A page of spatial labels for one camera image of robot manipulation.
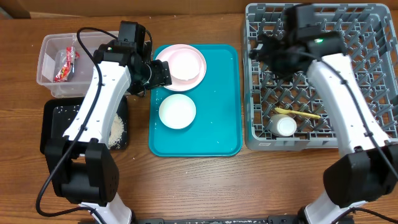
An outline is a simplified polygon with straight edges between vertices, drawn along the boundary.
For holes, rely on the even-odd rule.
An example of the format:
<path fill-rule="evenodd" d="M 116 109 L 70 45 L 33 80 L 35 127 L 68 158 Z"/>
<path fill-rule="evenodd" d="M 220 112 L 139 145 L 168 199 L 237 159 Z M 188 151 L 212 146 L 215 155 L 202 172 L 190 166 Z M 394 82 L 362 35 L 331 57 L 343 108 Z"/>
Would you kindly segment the pink bowl with rice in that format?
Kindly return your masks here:
<path fill-rule="evenodd" d="M 201 58 L 191 49 L 176 50 L 168 59 L 171 75 L 179 80 L 191 80 L 201 70 Z"/>

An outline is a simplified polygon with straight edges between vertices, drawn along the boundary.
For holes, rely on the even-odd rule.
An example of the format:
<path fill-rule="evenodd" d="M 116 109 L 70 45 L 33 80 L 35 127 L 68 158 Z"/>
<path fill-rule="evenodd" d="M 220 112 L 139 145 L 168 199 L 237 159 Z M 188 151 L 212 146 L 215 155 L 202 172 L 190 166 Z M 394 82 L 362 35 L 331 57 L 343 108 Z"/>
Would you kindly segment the pink round plate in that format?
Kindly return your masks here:
<path fill-rule="evenodd" d="M 203 54 L 197 48 L 195 48 L 191 45 L 186 45 L 186 44 L 175 44 L 175 45 L 168 46 L 165 49 L 161 50 L 157 54 L 156 59 L 161 60 L 163 62 L 164 61 L 168 62 L 169 57 L 176 50 L 179 50 L 179 49 L 194 50 L 201 58 L 201 70 L 200 70 L 198 76 L 196 76 L 194 79 L 185 81 L 185 80 L 176 79 L 171 75 L 172 84 L 165 87 L 166 89 L 171 90 L 171 91 L 183 92 L 183 91 L 188 91 L 188 90 L 195 88 L 204 79 L 204 77 L 206 75 L 206 60 L 205 60 Z"/>

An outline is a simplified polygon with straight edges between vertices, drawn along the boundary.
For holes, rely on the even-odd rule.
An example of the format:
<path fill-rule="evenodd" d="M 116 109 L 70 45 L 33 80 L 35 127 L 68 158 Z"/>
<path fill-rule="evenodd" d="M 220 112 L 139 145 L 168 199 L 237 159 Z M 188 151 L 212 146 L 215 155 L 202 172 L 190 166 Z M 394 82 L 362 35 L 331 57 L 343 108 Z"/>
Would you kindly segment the white bowl with food scraps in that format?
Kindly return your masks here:
<path fill-rule="evenodd" d="M 161 102 L 159 118 L 166 127 L 184 129 L 195 119 L 197 109 L 193 100 L 183 94 L 173 94 Z"/>

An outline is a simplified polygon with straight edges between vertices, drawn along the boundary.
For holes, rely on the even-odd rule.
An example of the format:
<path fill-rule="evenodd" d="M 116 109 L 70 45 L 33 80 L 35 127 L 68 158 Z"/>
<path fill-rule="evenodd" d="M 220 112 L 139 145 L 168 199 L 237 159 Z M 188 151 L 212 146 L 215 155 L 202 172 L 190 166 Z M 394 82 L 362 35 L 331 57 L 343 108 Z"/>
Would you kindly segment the yellow plastic spoon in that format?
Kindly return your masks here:
<path fill-rule="evenodd" d="M 317 114 L 311 114 L 311 113 L 306 113 L 306 112 L 301 112 L 301 111 L 294 111 L 294 110 L 286 110 L 282 108 L 274 108 L 274 110 L 280 114 L 296 114 L 308 118 L 313 118 L 313 119 L 320 119 L 321 116 Z"/>

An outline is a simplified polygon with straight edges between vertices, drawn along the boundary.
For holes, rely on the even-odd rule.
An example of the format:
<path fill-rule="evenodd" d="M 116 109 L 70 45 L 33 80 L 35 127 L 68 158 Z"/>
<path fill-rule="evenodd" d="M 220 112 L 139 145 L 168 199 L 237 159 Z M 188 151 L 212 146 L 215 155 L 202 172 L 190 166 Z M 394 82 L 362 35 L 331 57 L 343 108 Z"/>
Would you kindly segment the white plastic cup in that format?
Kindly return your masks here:
<path fill-rule="evenodd" d="M 297 130 L 296 121 L 286 114 L 275 114 L 270 118 L 269 131 L 278 137 L 289 137 Z"/>

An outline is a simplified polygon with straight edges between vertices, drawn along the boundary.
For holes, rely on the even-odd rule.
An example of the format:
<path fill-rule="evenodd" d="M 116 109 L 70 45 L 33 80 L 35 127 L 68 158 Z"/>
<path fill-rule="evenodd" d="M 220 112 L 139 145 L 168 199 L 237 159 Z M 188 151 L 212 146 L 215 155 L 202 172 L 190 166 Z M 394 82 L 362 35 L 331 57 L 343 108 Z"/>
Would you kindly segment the white rice pile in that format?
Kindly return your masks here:
<path fill-rule="evenodd" d="M 61 138 L 79 112 L 80 105 L 57 106 L 53 109 L 51 138 Z M 108 145 L 111 150 L 124 149 L 128 141 L 128 108 L 121 103 L 114 117 Z"/>

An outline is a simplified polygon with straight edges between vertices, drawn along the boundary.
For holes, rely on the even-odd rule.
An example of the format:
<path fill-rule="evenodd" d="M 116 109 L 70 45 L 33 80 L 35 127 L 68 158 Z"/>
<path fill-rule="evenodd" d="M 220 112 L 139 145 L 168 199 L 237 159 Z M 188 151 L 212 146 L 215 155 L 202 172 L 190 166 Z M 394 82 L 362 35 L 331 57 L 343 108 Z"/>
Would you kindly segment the red snack wrapper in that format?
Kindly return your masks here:
<path fill-rule="evenodd" d="M 80 57 L 75 47 L 67 47 L 62 66 L 54 77 L 54 82 L 67 82 L 74 74 L 75 61 Z"/>

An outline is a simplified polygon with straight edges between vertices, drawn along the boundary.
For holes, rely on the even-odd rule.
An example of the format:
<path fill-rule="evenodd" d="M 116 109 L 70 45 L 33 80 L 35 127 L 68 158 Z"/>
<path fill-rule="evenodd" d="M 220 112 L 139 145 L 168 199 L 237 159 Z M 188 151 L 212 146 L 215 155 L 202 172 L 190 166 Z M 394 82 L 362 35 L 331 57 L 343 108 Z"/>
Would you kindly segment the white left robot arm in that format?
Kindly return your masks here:
<path fill-rule="evenodd" d="M 79 112 L 58 139 L 43 149 L 49 176 L 35 201 L 43 217 L 86 210 L 98 223 L 135 223 L 134 212 L 118 194 L 119 169 L 109 151 L 111 126 L 126 92 L 172 84 L 169 65 L 152 60 L 150 32 L 121 21 L 118 35 L 88 57 L 93 75 Z"/>

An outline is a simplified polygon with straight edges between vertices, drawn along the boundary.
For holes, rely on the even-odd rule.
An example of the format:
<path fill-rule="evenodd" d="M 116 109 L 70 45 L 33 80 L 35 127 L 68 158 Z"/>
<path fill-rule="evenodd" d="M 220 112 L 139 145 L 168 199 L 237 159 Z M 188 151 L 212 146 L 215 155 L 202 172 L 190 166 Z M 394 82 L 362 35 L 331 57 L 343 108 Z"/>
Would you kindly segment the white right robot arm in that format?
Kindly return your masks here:
<path fill-rule="evenodd" d="M 294 222 L 351 223 L 350 213 L 394 190 L 397 144 L 369 110 L 341 34 L 323 32 L 310 3 L 292 6 L 284 16 L 283 38 L 260 34 L 249 56 L 267 65 L 279 80 L 305 72 L 323 101 L 340 153 L 323 173 L 324 192 L 301 208 Z"/>

